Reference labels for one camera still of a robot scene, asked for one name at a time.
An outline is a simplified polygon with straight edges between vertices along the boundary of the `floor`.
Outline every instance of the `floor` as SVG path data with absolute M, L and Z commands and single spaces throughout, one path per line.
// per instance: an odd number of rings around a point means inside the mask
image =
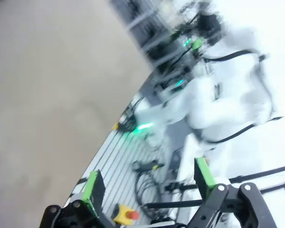
M 149 74 L 106 1 L 0 0 L 0 227 L 63 206 Z

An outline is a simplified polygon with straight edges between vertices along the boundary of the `screw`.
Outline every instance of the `screw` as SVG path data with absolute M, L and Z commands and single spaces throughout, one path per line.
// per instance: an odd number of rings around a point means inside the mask
M 76 208 L 79 208 L 80 203 L 78 201 L 76 201 L 76 202 L 73 203 L 73 206 L 76 207 Z
M 225 190 L 225 187 L 223 185 L 219 185 L 218 190 L 223 191 Z
M 57 211 L 57 208 L 51 207 L 49 211 L 50 211 L 51 213 L 55 213 L 55 212 Z
M 247 191 L 250 191 L 251 187 L 249 185 L 245 185 L 244 187 Z

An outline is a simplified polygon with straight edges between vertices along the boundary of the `slotted metal table surface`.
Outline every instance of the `slotted metal table surface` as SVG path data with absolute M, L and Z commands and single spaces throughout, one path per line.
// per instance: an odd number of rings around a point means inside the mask
M 92 159 L 82 178 L 87 178 L 91 171 L 100 170 L 106 187 L 102 204 L 103 213 L 106 216 L 111 217 L 116 203 L 119 203 L 127 205 L 140 213 L 140 217 L 135 224 L 148 224 L 150 220 L 143 214 L 135 201 L 134 184 L 136 174 L 132 171 L 132 163 L 134 161 L 150 162 L 154 159 L 164 162 L 166 164 L 164 167 L 153 171 L 155 179 L 158 182 L 163 182 L 171 153 L 170 141 L 167 136 L 164 137 L 161 147 L 157 151 L 153 151 L 144 140 L 134 133 L 112 131 Z M 138 186 L 143 181 L 145 179 L 142 177 Z M 81 193 L 85 184 L 84 182 L 76 185 L 71 195 Z M 143 195 L 143 201 L 151 202 L 155 196 L 155 188 L 148 188 Z

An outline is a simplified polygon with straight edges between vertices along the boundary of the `teal light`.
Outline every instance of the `teal light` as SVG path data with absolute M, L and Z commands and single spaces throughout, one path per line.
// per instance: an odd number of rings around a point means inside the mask
M 141 130 L 141 129 L 152 127 L 153 125 L 154 125 L 153 123 L 145 123 L 145 124 L 139 125 L 137 129 Z
M 190 38 L 183 44 L 183 46 L 186 46 L 189 43 L 191 43 L 191 39 Z
M 176 83 L 176 86 L 179 86 L 183 81 L 184 79 L 180 80 L 178 83 Z

